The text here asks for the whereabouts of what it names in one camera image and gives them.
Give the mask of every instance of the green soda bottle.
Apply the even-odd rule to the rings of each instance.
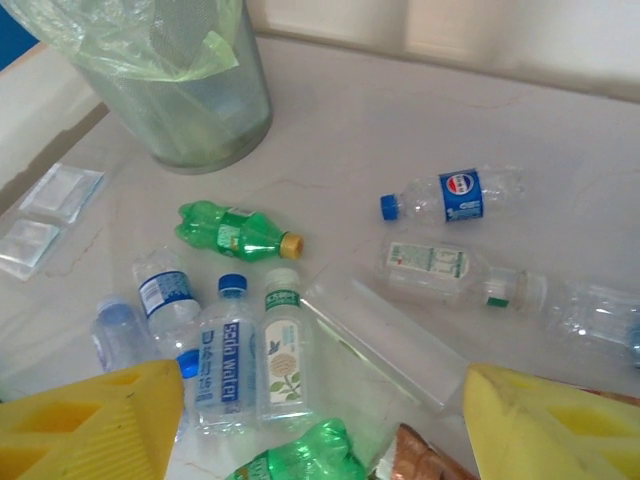
[[[300,235],[281,231],[260,212],[201,200],[182,205],[179,213],[176,235],[194,248],[255,262],[275,256],[296,260],[304,247]]]
[[[338,418],[311,427],[298,440],[261,453],[225,480],[365,480],[347,429]]]

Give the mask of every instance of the gold bottle cap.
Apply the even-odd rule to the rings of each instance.
[[[280,242],[280,256],[297,260],[304,248],[304,238],[301,235],[287,232]]]

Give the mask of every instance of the white tabletop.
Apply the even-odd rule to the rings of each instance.
[[[24,284],[2,278],[0,398],[99,374],[89,338],[95,305],[112,292],[136,300],[131,263],[155,247],[168,244],[182,255],[202,304],[231,270],[259,285],[259,299],[261,275],[277,262],[249,266],[174,237],[178,207],[198,199],[260,209],[303,234],[298,266],[308,282],[329,263],[372,266],[390,228],[380,218],[380,195],[418,176],[518,165],[527,193],[515,215],[427,233],[478,247],[500,264],[640,291],[637,105],[291,41],[259,43],[274,123],[237,164],[202,176],[166,172],[113,115],[62,160],[103,168],[108,180],[39,274]],[[400,307],[468,360],[640,395],[636,372],[567,355],[535,322],[489,309]],[[319,337],[318,345],[327,386],[321,413],[345,419],[363,459],[404,420],[471,463],[466,443],[430,424],[386,379],[340,344]],[[242,448],[233,439],[187,438],[167,478],[224,478],[292,438],[254,437]]]

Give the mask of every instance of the pepsi logo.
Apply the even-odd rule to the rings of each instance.
[[[454,195],[465,195],[473,188],[473,178],[466,173],[452,175],[447,180],[447,190]]]

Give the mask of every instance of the soda water bottle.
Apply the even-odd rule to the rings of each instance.
[[[494,267],[466,247],[412,233],[385,239],[376,274],[391,291],[454,307],[508,307],[531,315],[542,310],[547,297],[541,275]]]
[[[382,217],[437,224],[502,213],[521,198],[521,176],[516,167],[482,167],[414,180],[404,192],[380,197]]]
[[[266,215],[220,207],[205,200],[182,205],[176,235],[194,248],[208,248],[247,262],[280,256],[296,260],[304,241],[281,231]]]
[[[105,372],[161,358],[145,319],[120,295],[100,301],[91,337]]]
[[[256,413],[257,323],[245,299],[245,277],[220,277],[218,291],[220,299],[199,317],[196,411],[205,430],[243,431]]]
[[[553,289],[547,306],[550,333],[578,348],[613,356],[629,350],[640,367],[640,295],[569,282]]]
[[[164,358],[177,359],[187,376],[195,376],[198,331],[194,319],[201,309],[177,255],[162,247],[139,258],[133,265],[133,275],[160,353]]]
[[[309,415],[309,340],[300,309],[300,277],[290,268],[271,270],[266,277],[266,314],[260,325],[257,393],[262,421]]]
[[[365,480],[342,420],[311,427],[302,437],[258,455],[225,480]]]

